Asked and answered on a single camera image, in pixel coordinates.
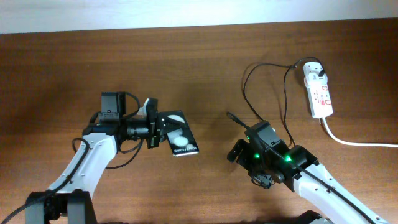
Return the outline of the black smartphone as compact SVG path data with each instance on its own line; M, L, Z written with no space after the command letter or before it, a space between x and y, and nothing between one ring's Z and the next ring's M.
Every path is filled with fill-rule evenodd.
M198 144L193 137L193 133L188 125L188 122L182 111L168 111L162 114L162 118L167 116L180 116L182 117L186 124L186 129L176 129L176 130L168 130L163 129L164 135L167 138L170 148L172 150L172 154L175 157L181 156L189 156L199 153Z

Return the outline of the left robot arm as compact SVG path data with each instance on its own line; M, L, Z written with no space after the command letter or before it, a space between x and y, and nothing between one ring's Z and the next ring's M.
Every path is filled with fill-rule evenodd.
M160 112L157 99L148 98L126 113L127 92L104 92L101 110L89 122L80 146L62 175L45 192L32 192L26 200L26 223L50 223L65 215L69 223L96 223L92 197L103 172L120 153L124 141L138 141L149 149L168 141L175 157L197 154L198 146L182 111Z

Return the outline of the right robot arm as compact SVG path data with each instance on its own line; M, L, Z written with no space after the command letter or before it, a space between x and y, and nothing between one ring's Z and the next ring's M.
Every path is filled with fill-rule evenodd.
M264 189L284 184L324 214L319 222L387 222L336 181L309 150L289 148L267 121L248 126L233 120L245 128L246 138L237 141L227 159L245 168L253 184Z

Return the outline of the white usb charger adapter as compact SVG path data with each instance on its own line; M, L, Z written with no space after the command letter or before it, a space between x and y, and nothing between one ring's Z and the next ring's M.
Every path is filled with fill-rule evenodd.
M303 66L304 84L307 88L326 85L328 77L323 66L318 62L307 62Z

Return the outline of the white power strip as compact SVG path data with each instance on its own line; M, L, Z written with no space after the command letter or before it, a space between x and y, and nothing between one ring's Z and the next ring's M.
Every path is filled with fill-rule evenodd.
M326 118L333 114L328 83L307 88L307 92L313 118Z

